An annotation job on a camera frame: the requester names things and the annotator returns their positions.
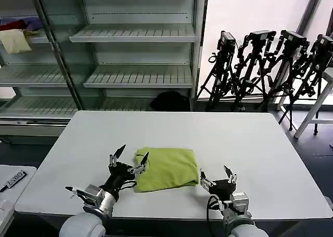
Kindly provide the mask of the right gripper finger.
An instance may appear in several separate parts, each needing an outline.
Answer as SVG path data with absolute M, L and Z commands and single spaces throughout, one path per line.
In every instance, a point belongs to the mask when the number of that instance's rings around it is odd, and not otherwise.
M 226 165 L 224 165 L 224 170 L 226 172 L 226 175 L 228 177 L 227 182 L 228 183 L 236 183 L 237 181 L 237 175 L 232 172 L 230 168 L 228 168 Z
M 213 186 L 215 186 L 215 182 L 208 179 L 204 173 L 204 171 L 200 171 L 200 185 L 205 189 L 209 190 Z

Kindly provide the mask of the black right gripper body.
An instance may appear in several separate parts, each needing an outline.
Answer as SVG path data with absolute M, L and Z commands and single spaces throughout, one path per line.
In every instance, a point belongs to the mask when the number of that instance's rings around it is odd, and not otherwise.
M 214 185 L 209 187 L 209 193 L 216 195 L 221 201 L 228 201 L 230 195 L 236 190 L 236 184 L 228 179 L 214 180 Z

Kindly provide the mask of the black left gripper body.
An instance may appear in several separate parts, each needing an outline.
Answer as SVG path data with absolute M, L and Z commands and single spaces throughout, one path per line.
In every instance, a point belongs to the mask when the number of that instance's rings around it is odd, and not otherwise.
M 131 165 L 117 162 L 116 167 L 108 167 L 110 176 L 107 181 L 100 187 L 112 194 L 119 195 L 121 190 L 133 188 L 136 185 L 135 174 L 130 174 L 127 170 L 132 168 Z

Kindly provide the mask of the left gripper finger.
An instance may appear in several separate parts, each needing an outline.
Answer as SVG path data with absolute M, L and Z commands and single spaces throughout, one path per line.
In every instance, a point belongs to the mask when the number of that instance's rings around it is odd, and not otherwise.
M 109 167 L 116 167 L 118 158 L 121 156 L 125 149 L 126 145 L 124 144 L 122 147 L 118 148 L 114 154 L 109 155 Z
M 148 161 L 149 152 L 146 152 L 142 160 L 134 167 L 129 168 L 127 171 L 130 174 L 142 174 L 146 170 L 146 163 Z

